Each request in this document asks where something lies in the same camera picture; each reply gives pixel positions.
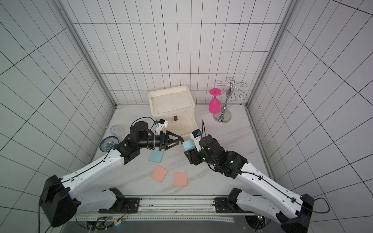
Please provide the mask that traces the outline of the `blue sticky notes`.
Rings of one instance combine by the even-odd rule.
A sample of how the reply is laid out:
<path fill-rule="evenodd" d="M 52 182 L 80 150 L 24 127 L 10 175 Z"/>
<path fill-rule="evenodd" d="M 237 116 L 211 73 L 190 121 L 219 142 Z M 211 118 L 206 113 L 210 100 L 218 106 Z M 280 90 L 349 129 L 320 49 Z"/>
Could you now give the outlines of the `blue sticky notes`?
<path fill-rule="evenodd" d="M 154 150 L 152 151 L 149 157 L 149 161 L 155 162 L 155 163 L 161 163 L 163 155 L 164 155 L 163 151 Z"/>
<path fill-rule="evenodd" d="M 183 142 L 183 147 L 185 151 L 193 150 L 195 149 L 195 144 L 193 140 L 188 140 Z"/>

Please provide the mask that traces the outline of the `cabinet drawer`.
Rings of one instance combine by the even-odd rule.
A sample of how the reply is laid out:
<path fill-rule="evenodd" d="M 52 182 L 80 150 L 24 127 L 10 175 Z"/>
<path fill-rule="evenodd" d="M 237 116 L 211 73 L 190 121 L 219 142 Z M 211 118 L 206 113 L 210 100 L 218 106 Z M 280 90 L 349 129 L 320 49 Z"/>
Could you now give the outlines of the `cabinet drawer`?
<path fill-rule="evenodd" d="M 163 131 L 172 132 L 178 136 L 181 136 L 184 141 L 190 140 L 190 134 L 197 130 L 198 126 L 194 118 L 182 119 L 177 121 L 169 121 L 166 128 Z"/>

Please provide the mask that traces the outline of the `pink sticky notes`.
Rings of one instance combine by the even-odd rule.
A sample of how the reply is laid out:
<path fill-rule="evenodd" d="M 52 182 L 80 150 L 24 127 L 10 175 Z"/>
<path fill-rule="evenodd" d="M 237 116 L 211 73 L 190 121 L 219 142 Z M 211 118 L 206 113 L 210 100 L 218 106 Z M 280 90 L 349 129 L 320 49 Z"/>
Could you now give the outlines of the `pink sticky notes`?
<path fill-rule="evenodd" d="M 161 166 L 157 166 L 155 170 L 153 171 L 153 173 L 151 174 L 151 177 L 154 180 L 158 181 L 159 183 L 162 183 L 165 177 L 167 176 L 168 172 L 169 171 L 167 169 Z"/>
<path fill-rule="evenodd" d="M 187 186 L 187 172 L 176 172 L 174 173 L 174 186 L 180 187 L 180 186 Z"/>

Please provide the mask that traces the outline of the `white plastic drawer cabinet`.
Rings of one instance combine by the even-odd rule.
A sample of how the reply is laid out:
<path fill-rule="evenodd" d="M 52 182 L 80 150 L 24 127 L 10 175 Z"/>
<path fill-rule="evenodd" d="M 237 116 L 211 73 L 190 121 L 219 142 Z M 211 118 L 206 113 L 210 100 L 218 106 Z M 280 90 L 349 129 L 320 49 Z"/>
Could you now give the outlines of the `white plastic drawer cabinet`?
<path fill-rule="evenodd" d="M 150 111 L 155 119 L 177 121 L 195 119 L 195 102 L 186 85 L 148 93 Z"/>

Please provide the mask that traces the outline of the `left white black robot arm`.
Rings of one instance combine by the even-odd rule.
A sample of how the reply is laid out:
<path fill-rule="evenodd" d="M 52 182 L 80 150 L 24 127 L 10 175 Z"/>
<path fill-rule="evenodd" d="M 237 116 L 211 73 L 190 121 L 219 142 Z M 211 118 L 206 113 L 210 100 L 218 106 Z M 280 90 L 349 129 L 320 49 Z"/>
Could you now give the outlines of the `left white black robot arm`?
<path fill-rule="evenodd" d="M 127 212 L 126 198 L 115 187 L 93 194 L 85 192 L 104 175 L 135 159 L 142 148 L 168 150 L 177 146 L 181 139 L 170 131 L 155 134 L 148 123 L 136 122 L 124 140 L 97 161 L 61 178 L 56 175 L 49 177 L 40 195 L 39 211 L 44 212 L 52 227 L 64 225 L 74 216 L 89 211 L 103 210 L 109 214 Z"/>

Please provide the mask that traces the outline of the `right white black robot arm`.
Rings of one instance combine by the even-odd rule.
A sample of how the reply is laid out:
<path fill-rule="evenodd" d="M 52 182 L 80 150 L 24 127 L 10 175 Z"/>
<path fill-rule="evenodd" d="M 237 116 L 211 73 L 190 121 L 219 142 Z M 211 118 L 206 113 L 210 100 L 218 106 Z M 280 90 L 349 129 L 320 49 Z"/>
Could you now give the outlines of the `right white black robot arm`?
<path fill-rule="evenodd" d="M 315 200 L 286 189 L 255 168 L 237 152 L 225 150 L 211 135 L 183 142 L 192 165 L 207 163 L 214 172 L 239 181 L 259 193 L 233 188 L 227 198 L 215 198 L 217 213 L 255 213 L 278 223 L 286 233 L 306 233 Z"/>

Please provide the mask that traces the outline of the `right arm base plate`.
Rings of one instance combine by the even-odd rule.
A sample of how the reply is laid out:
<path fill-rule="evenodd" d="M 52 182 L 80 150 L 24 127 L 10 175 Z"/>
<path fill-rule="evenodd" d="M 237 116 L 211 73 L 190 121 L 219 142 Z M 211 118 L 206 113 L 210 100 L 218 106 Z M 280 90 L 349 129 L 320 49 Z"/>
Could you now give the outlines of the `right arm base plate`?
<path fill-rule="evenodd" d="M 215 198 L 212 204 L 215 207 L 215 212 L 220 214 L 252 213 L 240 209 L 236 203 L 229 201 L 228 198 Z"/>

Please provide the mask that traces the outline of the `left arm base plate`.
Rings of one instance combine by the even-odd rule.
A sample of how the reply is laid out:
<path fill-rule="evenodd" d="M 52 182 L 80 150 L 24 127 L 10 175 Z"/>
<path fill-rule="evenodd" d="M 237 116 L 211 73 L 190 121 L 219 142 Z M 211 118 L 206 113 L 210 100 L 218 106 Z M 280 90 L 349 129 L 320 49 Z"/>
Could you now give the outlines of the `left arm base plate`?
<path fill-rule="evenodd" d="M 139 209 L 140 198 L 119 198 L 109 209 L 99 209 L 100 214 L 135 214 Z"/>

